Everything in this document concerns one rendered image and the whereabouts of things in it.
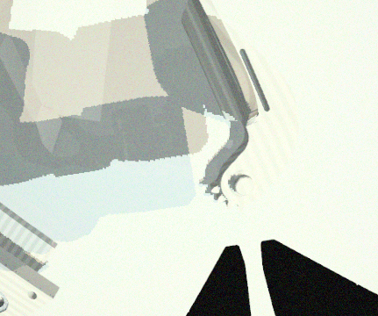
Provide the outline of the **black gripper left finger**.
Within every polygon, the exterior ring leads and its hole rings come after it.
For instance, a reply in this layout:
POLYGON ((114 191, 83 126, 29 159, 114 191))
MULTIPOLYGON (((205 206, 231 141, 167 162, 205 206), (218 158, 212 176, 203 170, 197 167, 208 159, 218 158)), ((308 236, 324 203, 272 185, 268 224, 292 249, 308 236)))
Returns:
POLYGON ((244 257, 227 246, 186 316, 252 316, 244 257))

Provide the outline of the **white plate with two holes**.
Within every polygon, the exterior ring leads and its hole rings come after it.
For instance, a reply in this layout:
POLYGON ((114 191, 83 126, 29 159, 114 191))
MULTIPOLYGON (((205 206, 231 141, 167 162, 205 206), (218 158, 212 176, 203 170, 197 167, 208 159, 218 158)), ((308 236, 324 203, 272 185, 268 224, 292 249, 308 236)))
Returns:
POLYGON ((59 288, 0 247, 0 316, 28 316, 52 301, 59 288))

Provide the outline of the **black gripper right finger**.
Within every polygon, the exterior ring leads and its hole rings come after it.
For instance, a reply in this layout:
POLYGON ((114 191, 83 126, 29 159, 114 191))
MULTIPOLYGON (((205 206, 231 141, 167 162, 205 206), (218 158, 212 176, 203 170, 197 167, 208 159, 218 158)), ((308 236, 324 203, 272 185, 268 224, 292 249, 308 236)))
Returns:
POLYGON ((378 316, 378 294, 276 240, 260 243, 275 316, 378 316))

